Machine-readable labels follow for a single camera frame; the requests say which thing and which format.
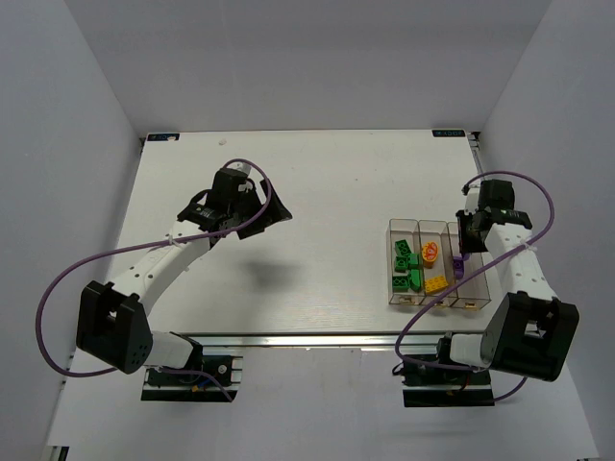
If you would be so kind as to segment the purple lego brick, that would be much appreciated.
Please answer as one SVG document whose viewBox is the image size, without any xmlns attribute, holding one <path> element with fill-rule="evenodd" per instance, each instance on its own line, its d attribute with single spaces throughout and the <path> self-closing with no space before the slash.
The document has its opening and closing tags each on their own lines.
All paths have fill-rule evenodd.
<svg viewBox="0 0 615 461">
<path fill-rule="evenodd" d="M 465 259 L 463 256 L 454 256 L 453 257 L 453 269 L 455 279 L 461 280 L 465 275 Z"/>
</svg>

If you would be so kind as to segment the orange oval lego piece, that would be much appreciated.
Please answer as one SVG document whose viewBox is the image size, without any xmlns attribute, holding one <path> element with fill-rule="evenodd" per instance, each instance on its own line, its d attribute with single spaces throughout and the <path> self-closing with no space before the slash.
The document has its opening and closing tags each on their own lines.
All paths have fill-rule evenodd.
<svg viewBox="0 0 615 461">
<path fill-rule="evenodd" d="M 432 268 L 437 261 L 440 254 L 440 247 L 435 241 L 428 241 L 422 246 L 421 256 L 423 266 L 426 268 Z"/>
</svg>

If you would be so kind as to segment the yellow lego brick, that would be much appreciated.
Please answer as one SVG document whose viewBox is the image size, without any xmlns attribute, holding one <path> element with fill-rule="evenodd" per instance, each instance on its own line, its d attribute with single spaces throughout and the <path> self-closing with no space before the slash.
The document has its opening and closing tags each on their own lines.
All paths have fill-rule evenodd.
<svg viewBox="0 0 615 461">
<path fill-rule="evenodd" d="M 429 279 L 425 279 L 425 292 L 427 295 L 433 295 L 440 293 L 449 286 L 449 283 L 445 276 L 436 276 Z"/>
</svg>

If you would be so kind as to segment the green lego brick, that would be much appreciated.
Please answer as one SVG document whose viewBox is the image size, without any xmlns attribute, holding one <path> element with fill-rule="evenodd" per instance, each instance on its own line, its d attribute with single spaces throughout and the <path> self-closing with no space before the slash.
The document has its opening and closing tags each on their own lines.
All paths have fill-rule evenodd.
<svg viewBox="0 0 615 461">
<path fill-rule="evenodd" d="M 391 287 L 394 292 L 407 292 L 410 289 L 409 276 L 393 276 L 391 278 Z"/>
<path fill-rule="evenodd" d="M 408 257 L 412 254 L 410 245 L 405 239 L 397 240 L 394 242 L 395 254 L 398 257 Z"/>
<path fill-rule="evenodd" d="M 406 256 L 396 256 L 394 260 L 394 271 L 405 273 L 408 270 L 408 260 Z"/>
</svg>

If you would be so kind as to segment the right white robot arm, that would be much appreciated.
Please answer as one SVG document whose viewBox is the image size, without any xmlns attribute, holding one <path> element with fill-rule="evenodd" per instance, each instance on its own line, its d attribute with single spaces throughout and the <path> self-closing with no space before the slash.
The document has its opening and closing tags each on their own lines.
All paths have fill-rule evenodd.
<svg viewBox="0 0 615 461">
<path fill-rule="evenodd" d="M 530 243 L 529 216 L 515 208 L 512 183 L 485 180 L 478 192 L 464 193 L 466 208 L 456 214 L 459 252 L 490 254 L 503 297 L 482 334 L 452 336 L 449 357 L 456 365 L 553 382 L 572 344 L 578 309 L 548 284 Z"/>
</svg>

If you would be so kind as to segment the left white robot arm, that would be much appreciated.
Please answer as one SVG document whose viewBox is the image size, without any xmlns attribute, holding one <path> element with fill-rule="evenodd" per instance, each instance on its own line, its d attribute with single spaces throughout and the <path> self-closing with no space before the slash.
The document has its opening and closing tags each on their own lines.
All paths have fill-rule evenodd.
<svg viewBox="0 0 615 461">
<path fill-rule="evenodd" d="M 223 167 L 211 188 L 179 212 L 165 241 L 106 283 L 90 282 L 80 299 L 76 346 L 113 368 L 190 370 L 202 348 L 186 336 L 153 331 L 148 316 L 164 291 L 229 233 L 241 239 L 291 219 L 268 180 Z"/>
</svg>

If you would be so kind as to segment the middle clear container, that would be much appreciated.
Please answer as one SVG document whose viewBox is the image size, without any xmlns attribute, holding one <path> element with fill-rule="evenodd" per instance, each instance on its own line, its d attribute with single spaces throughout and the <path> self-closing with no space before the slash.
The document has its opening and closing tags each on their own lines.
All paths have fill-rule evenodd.
<svg viewBox="0 0 615 461">
<path fill-rule="evenodd" d="M 453 253 L 451 248 L 450 234 L 448 224 L 443 221 L 420 221 L 419 225 L 419 250 L 421 255 L 422 246 L 428 241 L 435 241 L 440 247 L 440 254 L 432 268 L 426 268 L 423 266 L 423 292 L 425 295 L 425 303 L 431 302 L 447 288 L 450 288 L 455 283 L 454 269 L 453 269 Z M 445 276 L 449 286 L 433 295 L 427 295 L 425 292 L 425 279 L 429 279 L 436 276 Z"/>
</svg>

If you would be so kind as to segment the left clear container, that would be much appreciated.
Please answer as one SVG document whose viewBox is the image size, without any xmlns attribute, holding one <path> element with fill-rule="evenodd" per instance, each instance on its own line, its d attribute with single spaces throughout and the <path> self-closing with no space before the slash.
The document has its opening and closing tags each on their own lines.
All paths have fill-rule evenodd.
<svg viewBox="0 0 615 461">
<path fill-rule="evenodd" d="M 418 254 L 420 257 L 420 266 L 417 268 L 409 268 L 405 273 L 399 273 L 394 271 L 394 260 L 396 257 L 394 250 L 394 242 L 397 240 L 405 239 L 413 254 Z M 422 260 L 419 250 L 419 225 L 416 220 L 410 219 L 391 219 L 388 223 L 386 232 L 386 268 L 387 268 L 387 289 L 388 300 L 391 305 L 396 306 L 419 306 L 425 302 L 425 295 L 423 290 L 420 293 L 414 292 L 409 289 L 407 292 L 394 292 L 391 287 L 391 278 L 393 276 L 407 275 L 410 269 L 421 269 Z"/>
</svg>

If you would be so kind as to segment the right blue table label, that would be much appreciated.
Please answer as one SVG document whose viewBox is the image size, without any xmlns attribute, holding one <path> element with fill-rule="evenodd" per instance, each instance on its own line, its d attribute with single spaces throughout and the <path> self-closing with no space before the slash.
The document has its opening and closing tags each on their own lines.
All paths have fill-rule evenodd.
<svg viewBox="0 0 615 461">
<path fill-rule="evenodd" d="M 464 130 L 453 130 L 453 129 L 433 129 L 431 131 L 431 134 L 434 137 L 442 137 L 442 138 L 448 138 L 448 137 L 465 137 L 466 133 Z"/>
</svg>

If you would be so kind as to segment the blue table label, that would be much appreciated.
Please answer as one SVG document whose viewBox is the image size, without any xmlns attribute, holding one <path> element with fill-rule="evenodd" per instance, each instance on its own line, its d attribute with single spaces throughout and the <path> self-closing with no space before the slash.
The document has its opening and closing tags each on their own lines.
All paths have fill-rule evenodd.
<svg viewBox="0 0 615 461">
<path fill-rule="evenodd" d="M 453 130 L 453 129 L 433 129 L 431 131 L 431 134 L 434 137 L 442 137 L 442 138 L 448 138 L 448 137 L 465 137 L 466 133 L 464 130 Z"/>
<path fill-rule="evenodd" d="M 179 133 L 149 133 L 146 137 L 147 142 L 173 142 L 180 138 Z"/>
</svg>

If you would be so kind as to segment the left blue table label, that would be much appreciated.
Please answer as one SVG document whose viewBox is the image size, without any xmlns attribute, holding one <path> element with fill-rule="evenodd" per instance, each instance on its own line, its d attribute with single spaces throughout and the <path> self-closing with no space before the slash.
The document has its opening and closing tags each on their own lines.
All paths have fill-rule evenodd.
<svg viewBox="0 0 615 461">
<path fill-rule="evenodd" d="M 180 138 L 179 133 L 149 133 L 146 137 L 147 142 L 173 142 Z"/>
</svg>

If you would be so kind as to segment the aluminium table rail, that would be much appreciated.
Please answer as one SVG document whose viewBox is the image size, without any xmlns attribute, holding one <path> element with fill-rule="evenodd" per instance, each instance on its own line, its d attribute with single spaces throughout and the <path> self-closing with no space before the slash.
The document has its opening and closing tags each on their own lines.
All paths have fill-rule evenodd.
<svg viewBox="0 0 615 461">
<path fill-rule="evenodd" d="M 301 334 L 188 334 L 182 333 L 208 348 L 392 348 L 397 333 L 301 333 Z"/>
</svg>

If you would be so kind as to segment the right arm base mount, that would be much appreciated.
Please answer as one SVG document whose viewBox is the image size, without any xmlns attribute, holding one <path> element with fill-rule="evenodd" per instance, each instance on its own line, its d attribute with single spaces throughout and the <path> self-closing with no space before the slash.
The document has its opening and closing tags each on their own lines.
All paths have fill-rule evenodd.
<svg viewBox="0 0 615 461">
<path fill-rule="evenodd" d="M 490 374 L 429 368 L 400 362 L 391 373 L 402 379 L 405 408 L 494 406 Z"/>
</svg>

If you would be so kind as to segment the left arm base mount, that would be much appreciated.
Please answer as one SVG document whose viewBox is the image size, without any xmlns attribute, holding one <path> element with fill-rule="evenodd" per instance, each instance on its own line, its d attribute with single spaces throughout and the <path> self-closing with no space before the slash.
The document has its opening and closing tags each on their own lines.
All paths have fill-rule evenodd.
<svg viewBox="0 0 615 461">
<path fill-rule="evenodd" d="M 140 399 L 155 402 L 222 403 L 234 400 L 242 379 L 242 355 L 234 352 L 206 352 L 196 365 L 196 372 L 189 374 L 169 374 L 148 369 Z"/>
</svg>

